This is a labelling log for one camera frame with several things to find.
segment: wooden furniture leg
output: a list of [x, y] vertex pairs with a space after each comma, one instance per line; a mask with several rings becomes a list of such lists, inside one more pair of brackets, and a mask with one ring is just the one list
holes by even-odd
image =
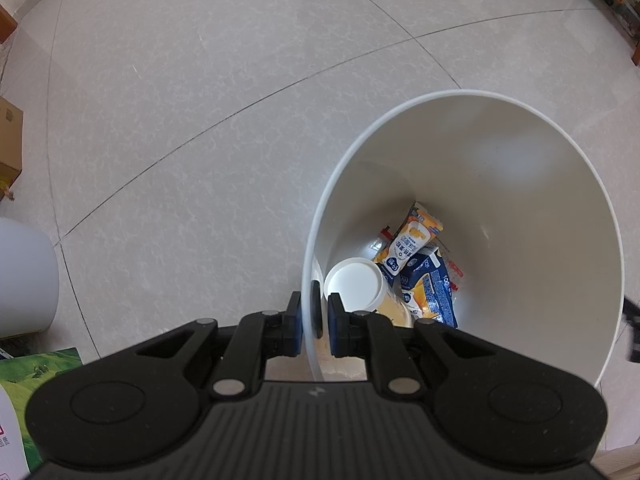
[[17, 26], [18, 22], [14, 17], [4, 7], [0, 7], [0, 43], [4, 43]]

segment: white container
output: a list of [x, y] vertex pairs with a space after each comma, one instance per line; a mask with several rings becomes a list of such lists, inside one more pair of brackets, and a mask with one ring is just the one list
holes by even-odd
[[46, 330], [56, 315], [59, 285], [49, 237], [0, 218], [0, 338]]
[[306, 245], [302, 314], [316, 380], [310, 282], [370, 257], [415, 200], [442, 220], [441, 240], [466, 272], [460, 329], [595, 384], [622, 310], [620, 231], [580, 148], [516, 100], [436, 92], [386, 113], [353, 143], [321, 196]]

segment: black object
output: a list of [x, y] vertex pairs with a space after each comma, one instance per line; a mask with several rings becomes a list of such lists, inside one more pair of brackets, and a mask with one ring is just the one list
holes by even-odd
[[320, 282], [311, 282], [311, 325], [316, 339], [322, 337], [322, 297], [320, 294]]
[[628, 360], [632, 363], [640, 363], [640, 307], [625, 296], [622, 303], [622, 314], [633, 331]]
[[582, 379], [433, 320], [395, 328], [328, 301], [351, 383], [264, 380], [300, 352], [300, 295], [220, 328], [201, 319], [41, 386], [33, 479], [604, 478], [606, 407]]

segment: green poster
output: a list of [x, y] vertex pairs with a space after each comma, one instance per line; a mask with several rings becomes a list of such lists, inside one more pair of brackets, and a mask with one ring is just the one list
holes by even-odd
[[81, 365], [75, 348], [0, 361], [0, 478], [21, 480], [40, 465], [24, 423], [27, 402], [42, 383]]

